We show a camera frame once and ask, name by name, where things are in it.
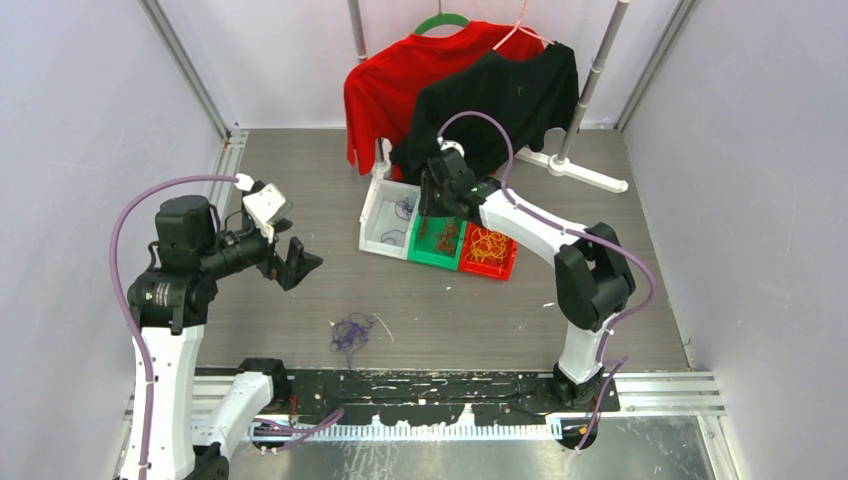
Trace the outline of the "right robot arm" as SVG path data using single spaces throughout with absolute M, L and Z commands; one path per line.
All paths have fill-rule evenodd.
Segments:
M 568 325 L 552 393 L 571 411 L 598 397 L 605 343 L 636 289 L 615 231 L 604 223 L 586 227 L 549 215 L 498 179 L 476 176 L 452 147 L 428 160 L 421 194 L 421 214 L 457 217 L 502 234 L 553 268 L 556 303 Z

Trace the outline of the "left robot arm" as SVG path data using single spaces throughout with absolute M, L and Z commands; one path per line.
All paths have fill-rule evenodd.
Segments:
M 267 185 L 242 197 L 243 227 L 220 230 L 217 212 L 200 195 L 164 202 L 155 216 L 159 262 L 130 286 L 128 306 L 143 345 L 123 479 L 226 479 L 233 447 L 262 409 L 277 413 L 292 397 L 282 360 L 247 358 L 223 399 L 192 427 L 196 360 L 219 280 L 255 267 L 285 291 L 322 259 L 293 237 L 287 258 L 277 234 L 292 225 L 291 204 Z

